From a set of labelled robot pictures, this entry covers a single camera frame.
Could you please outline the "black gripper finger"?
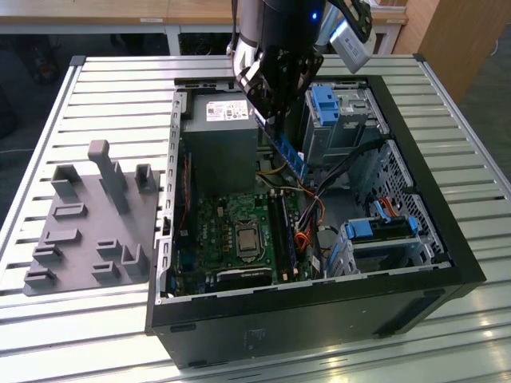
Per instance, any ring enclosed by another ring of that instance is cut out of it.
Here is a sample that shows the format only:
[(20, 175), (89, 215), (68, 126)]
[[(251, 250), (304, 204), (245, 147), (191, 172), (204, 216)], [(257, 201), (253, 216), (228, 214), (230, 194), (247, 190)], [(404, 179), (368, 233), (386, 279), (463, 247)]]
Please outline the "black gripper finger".
[(288, 52), (237, 49), (236, 82), (262, 120), (282, 120), (288, 111)]
[(287, 116), (293, 104), (305, 93), (323, 64), (318, 50), (304, 54), (286, 53), (279, 67), (279, 113)]

